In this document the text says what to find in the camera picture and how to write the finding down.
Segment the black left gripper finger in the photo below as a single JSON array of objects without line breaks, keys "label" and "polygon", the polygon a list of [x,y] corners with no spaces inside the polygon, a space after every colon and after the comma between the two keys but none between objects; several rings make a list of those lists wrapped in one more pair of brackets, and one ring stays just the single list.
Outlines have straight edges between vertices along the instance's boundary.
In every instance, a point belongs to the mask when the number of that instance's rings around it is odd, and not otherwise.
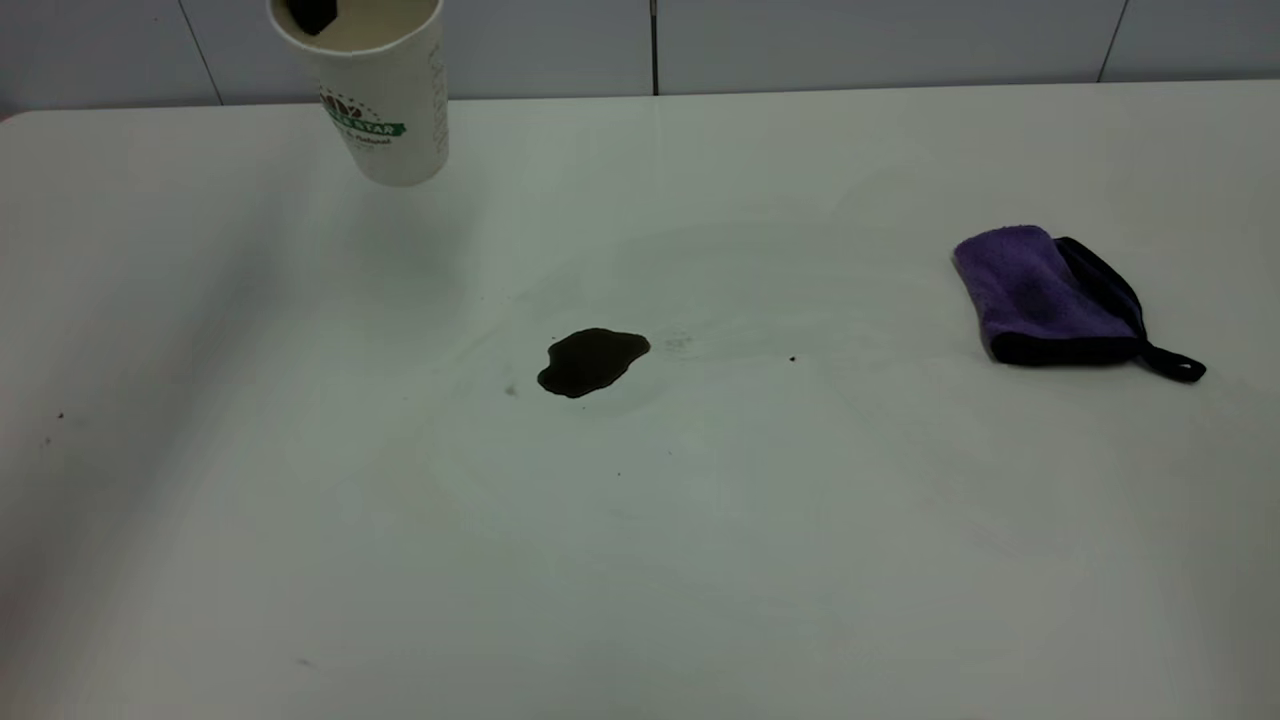
[{"label": "black left gripper finger", "polygon": [[297,28],[307,36],[319,36],[338,17],[337,0],[287,0],[285,9]]}]

